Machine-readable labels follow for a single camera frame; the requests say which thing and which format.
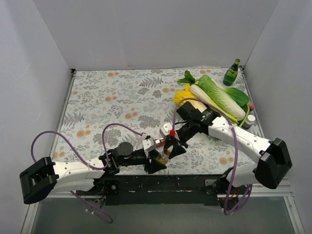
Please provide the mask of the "clear pill bottle yellow pills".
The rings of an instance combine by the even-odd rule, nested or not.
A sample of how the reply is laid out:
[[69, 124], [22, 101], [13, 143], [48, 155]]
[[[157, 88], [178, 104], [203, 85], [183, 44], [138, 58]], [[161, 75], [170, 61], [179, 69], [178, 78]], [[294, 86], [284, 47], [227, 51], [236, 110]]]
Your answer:
[[169, 161], [169, 156], [171, 154], [171, 151], [168, 150], [168, 149], [164, 149], [157, 157], [156, 157], [156, 160], [163, 164], [163, 165], [166, 165]]

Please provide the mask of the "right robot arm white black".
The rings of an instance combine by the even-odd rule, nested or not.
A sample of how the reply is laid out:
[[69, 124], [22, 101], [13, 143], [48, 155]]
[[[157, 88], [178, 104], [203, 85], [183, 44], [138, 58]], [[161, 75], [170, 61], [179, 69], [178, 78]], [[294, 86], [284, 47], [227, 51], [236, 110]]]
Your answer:
[[271, 141], [253, 135], [230, 125], [225, 117], [211, 108], [200, 111], [188, 101], [178, 108], [177, 113], [186, 121], [181, 128], [176, 130], [166, 123], [160, 129], [169, 159], [184, 154], [187, 141], [197, 133], [204, 133], [234, 146], [237, 152], [244, 153], [253, 161], [243, 167], [229, 168], [211, 185], [214, 191], [231, 194], [240, 186], [256, 183], [276, 189], [293, 165], [285, 141], [279, 138]]

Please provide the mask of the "red weekly pill organizer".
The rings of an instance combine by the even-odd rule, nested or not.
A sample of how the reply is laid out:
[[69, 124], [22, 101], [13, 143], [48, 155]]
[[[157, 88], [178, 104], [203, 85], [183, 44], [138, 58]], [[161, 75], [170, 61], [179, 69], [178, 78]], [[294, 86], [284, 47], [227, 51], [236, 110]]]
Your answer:
[[155, 140], [155, 143], [156, 143], [156, 147], [159, 148], [159, 147], [163, 147], [165, 145], [165, 139], [162, 137], [162, 138], [158, 138]]

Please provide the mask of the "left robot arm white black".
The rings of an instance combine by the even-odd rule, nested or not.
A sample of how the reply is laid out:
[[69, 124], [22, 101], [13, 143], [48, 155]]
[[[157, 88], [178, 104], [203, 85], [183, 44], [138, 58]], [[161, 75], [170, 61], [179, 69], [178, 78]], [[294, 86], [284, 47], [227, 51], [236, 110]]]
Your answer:
[[104, 188], [99, 179], [119, 173], [121, 166], [144, 165], [149, 174], [166, 169], [165, 163], [158, 161], [159, 157], [159, 152], [147, 142], [139, 150], [134, 150], [129, 142], [122, 142], [110, 149], [108, 156], [95, 157], [86, 164], [53, 162], [50, 157], [43, 157], [19, 175], [23, 202], [33, 204], [50, 193], [69, 191], [90, 191], [98, 195]]

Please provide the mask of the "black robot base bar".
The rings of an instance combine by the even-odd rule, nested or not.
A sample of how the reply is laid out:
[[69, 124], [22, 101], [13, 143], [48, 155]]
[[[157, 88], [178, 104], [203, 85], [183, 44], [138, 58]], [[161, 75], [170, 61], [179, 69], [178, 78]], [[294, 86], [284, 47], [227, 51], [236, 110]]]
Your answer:
[[243, 194], [223, 175], [114, 175], [95, 179], [88, 195], [105, 197], [107, 206], [135, 204], [203, 204], [217, 206], [218, 195]]

